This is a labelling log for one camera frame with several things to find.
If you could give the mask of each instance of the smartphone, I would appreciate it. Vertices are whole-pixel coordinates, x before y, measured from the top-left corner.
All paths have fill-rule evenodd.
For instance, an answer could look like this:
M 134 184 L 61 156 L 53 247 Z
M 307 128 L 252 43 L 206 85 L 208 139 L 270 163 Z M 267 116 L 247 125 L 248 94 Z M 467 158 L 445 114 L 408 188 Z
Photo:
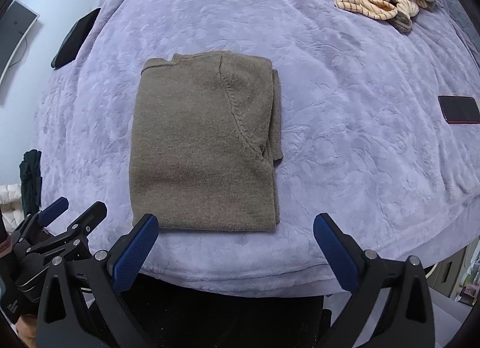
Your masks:
M 477 102 L 469 96 L 439 96 L 443 117 L 450 124 L 480 123 L 480 111 Z

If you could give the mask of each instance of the blue gripper pad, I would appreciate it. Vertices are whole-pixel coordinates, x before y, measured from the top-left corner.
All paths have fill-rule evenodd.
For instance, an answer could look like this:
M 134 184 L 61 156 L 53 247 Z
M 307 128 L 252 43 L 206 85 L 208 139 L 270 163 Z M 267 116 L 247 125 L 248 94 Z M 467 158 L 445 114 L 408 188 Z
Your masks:
M 340 229 L 336 229 L 339 235 L 344 236 Z M 357 264 L 322 214 L 315 217 L 313 235 L 327 258 L 340 286 L 344 290 L 355 292 L 360 286 Z
M 157 237 L 157 218 L 154 215 L 145 214 L 129 234 L 120 237 L 113 245 L 110 250 L 112 256 L 109 259 L 112 263 L 107 266 L 107 269 L 112 276 L 112 287 L 117 294 L 130 289 Z M 124 248 L 117 259 L 116 246 L 119 250 Z
M 61 196 L 38 214 L 37 224 L 41 227 L 47 227 L 67 210 L 68 199 Z

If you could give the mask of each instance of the bed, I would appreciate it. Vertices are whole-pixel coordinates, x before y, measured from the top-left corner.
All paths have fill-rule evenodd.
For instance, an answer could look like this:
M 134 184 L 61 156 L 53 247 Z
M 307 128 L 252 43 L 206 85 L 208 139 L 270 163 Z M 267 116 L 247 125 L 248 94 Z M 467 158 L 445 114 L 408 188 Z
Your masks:
M 480 234 L 480 133 L 448 125 L 438 95 L 480 97 L 479 37 L 458 0 L 421 11 L 408 35 L 332 0 L 99 0 L 77 58 L 54 71 L 36 115 L 42 203 L 96 200 L 89 236 L 108 249 L 131 228 L 128 163 L 142 65 L 175 53 L 231 50 L 279 72 L 284 159 L 274 233 L 160 230 L 142 271 L 243 296 L 340 291 L 312 234 L 327 212 L 364 249 L 416 254 L 424 266 Z

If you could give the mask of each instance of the brown sweater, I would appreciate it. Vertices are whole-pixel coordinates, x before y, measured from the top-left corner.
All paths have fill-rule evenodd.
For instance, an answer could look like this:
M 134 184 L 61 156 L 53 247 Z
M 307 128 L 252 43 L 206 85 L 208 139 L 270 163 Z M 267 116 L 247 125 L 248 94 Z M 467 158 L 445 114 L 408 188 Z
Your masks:
M 280 86 L 270 60 L 214 51 L 150 59 L 142 70 L 130 155 L 133 223 L 274 230 L 273 162 Z

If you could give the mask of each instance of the white wall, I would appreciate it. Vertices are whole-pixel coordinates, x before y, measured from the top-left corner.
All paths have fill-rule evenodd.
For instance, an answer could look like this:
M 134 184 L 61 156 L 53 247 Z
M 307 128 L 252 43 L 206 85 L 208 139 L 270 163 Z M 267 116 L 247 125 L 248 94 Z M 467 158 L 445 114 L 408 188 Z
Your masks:
M 0 184 L 20 181 L 18 165 L 30 149 L 33 118 L 50 62 L 71 26 L 92 10 L 97 0 L 18 0 L 40 15 L 27 34 L 23 59 L 7 71 L 0 85 Z M 14 56 L 17 60 L 24 47 Z

